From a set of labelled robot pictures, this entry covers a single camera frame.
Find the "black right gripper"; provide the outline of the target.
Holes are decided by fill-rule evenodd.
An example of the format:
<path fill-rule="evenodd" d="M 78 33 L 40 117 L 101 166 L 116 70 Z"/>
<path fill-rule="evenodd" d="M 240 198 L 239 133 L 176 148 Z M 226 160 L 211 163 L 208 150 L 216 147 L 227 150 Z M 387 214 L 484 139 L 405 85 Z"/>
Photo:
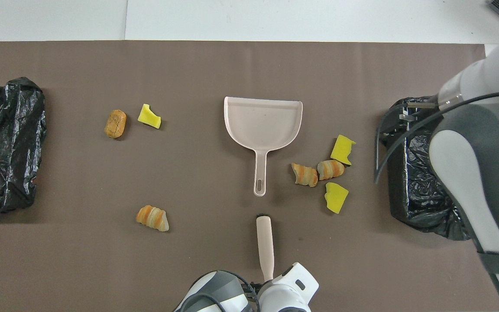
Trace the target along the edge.
<path fill-rule="evenodd" d="M 416 117 L 416 121 L 408 122 L 406 126 L 406 130 L 410 130 L 415 126 L 417 122 L 421 122 L 425 118 L 428 118 L 430 115 L 433 115 L 440 111 L 439 108 L 408 108 L 408 115 L 414 115 Z"/>

